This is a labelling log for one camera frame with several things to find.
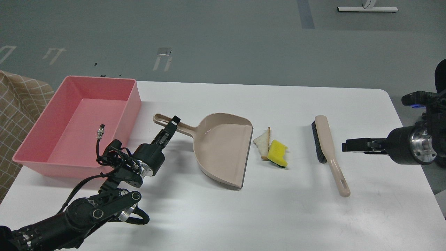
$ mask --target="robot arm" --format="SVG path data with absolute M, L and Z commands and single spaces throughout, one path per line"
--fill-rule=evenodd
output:
M 435 87 L 437 93 L 418 91 L 401 98 L 403 105 L 426 108 L 422 121 L 413 126 L 396 128 L 387 138 L 348 139 L 342 144 L 342 151 L 388 154 L 396 163 L 405 165 L 429 165 L 445 159 L 446 59 L 435 69 Z
M 11 231 L 0 226 L 0 247 L 6 251 L 53 251 L 61 248 L 79 248 L 83 240 L 107 222 L 126 222 L 144 225 L 149 216 L 138 208 L 141 194 L 118 188 L 122 181 L 134 187 L 141 187 L 145 176 L 154 176 L 163 164 L 165 157 L 162 149 L 177 129 L 180 119 L 173 117 L 151 144 L 141 144 L 131 154 L 121 148 L 119 140 L 113 140 L 97 161 L 101 165 L 110 165 L 113 171 L 89 177 L 81 181 L 69 195 L 61 210 L 54 216 L 35 224 Z M 104 125 L 98 131 L 98 145 Z M 64 211 L 76 192 L 88 181 L 107 177 L 98 194 L 88 198 L 74 200 Z M 136 214 L 140 218 L 130 217 Z

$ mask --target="beige checkered cloth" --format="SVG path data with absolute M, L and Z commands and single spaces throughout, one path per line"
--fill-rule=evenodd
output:
M 53 94 L 45 82 L 0 71 L 0 203 L 22 167 L 12 156 Z

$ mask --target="dustpan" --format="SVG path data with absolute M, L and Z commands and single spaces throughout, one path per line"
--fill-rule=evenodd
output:
M 161 126 L 170 120 L 162 114 L 153 116 L 153 121 Z M 242 188 L 252 130 L 252 124 L 246 118 L 214 113 L 201 120 L 197 127 L 180 122 L 177 132 L 194 139 L 195 157 L 207 176 Z

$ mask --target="sponge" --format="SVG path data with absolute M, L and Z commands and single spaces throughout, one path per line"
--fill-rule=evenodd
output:
M 286 145 L 274 139 L 269 147 L 268 159 L 277 164 L 279 167 L 285 168 L 288 165 L 288 163 L 283 159 L 286 149 L 288 149 Z

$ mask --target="brush bristles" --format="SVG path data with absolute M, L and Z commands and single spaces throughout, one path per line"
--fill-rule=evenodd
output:
M 320 163 L 325 164 L 327 163 L 327 159 L 325 158 L 325 155 L 322 152 L 321 143 L 319 142 L 318 130 L 316 128 L 316 121 L 313 121 L 313 123 L 311 123 L 311 128 L 313 129 L 313 137 L 314 137 L 314 143 L 316 144 L 316 154 L 318 156 L 318 160 Z

